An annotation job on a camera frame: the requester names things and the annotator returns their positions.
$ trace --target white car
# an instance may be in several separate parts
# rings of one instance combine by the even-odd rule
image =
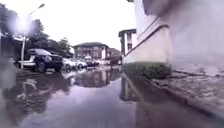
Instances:
[[[87,63],[83,62],[81,60],[74,60],[74,62],[76,63],[76,66],[78,68],[86,68],[87,67]]]
[[[77,63],[74,61],[71,61],[70,59],[63,58],[63,67],[66,69],[75,69],[77,68]]]

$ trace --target sidewalk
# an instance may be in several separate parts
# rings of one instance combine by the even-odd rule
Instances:
[[[152,83],[184,104],[224,121],[224,78],[180,75]]]

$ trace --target car window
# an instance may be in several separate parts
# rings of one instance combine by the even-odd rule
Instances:
[[[35,49],[36,54],[38,55],[51,55],[50,52],[44,50],[44,49]]]

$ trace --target curb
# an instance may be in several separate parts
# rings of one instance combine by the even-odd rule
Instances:
[[[196,110],[197,112],[200,112],[208,117],[215,118],[218,122],[224,123],[224,113],[221,110],[219,110],[218,108],[216,108],[215,106],[212,106],[211,104],[202,103],[201,101],[199,101],[197,99],[193,99],[193,97],[191,97],[187,94],[183,95],[184,92],[181,91],[179,88],[171,87],[169,85],[159,86],[144,76],[138,75],[138,77],[140,77],[141,79],[146,81],[145,83],[147,85],[150,86],[150,84],[151,84],[152,86],[159,88],[161,91],[163,91],[167,95],[171,96],[171,98],[173,98],[177,102],[180,102],[181,104],[184,104],[184,105],[186,105],[186,106],[188,106],[188,107]]]

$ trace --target wet pavement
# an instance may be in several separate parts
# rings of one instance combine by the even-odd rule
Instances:
[[[22,76],[0,90],[0,128],[222,127],[119,69]]]

